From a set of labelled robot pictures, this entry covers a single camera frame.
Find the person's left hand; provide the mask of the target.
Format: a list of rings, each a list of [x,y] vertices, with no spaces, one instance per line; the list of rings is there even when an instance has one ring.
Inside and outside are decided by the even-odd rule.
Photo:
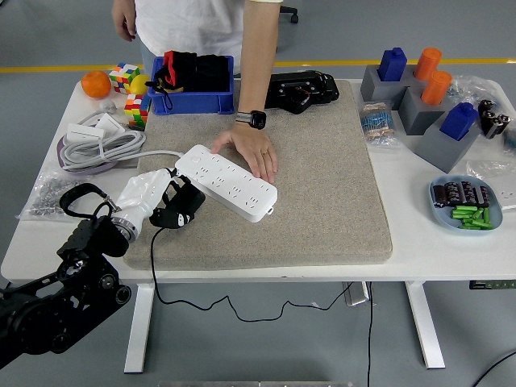
[[[211,147],[216,154],[231,144],[248,163],[254,177],[259,177],[272,184],[278,171],[277,153],[270,138],[262,130],[250,127],[247,123],[235,122],[222,131]]]

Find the person's right hand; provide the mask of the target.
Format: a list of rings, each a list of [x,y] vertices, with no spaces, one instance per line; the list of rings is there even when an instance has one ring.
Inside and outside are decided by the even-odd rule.
[[[136,37],[135,13],[128,10],[115,10],[112,13],[114,29],[117,35],[127,42]]]

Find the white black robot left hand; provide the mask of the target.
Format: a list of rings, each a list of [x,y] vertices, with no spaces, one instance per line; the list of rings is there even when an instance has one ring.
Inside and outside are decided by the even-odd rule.
[[[184,184],[178,185],[176,176],[174,170],[158,169],[131,178],[115,203],[113,224],[136,239],[145,219],[169,229],[190,223],[201,193],[186,177],[182,178]]]

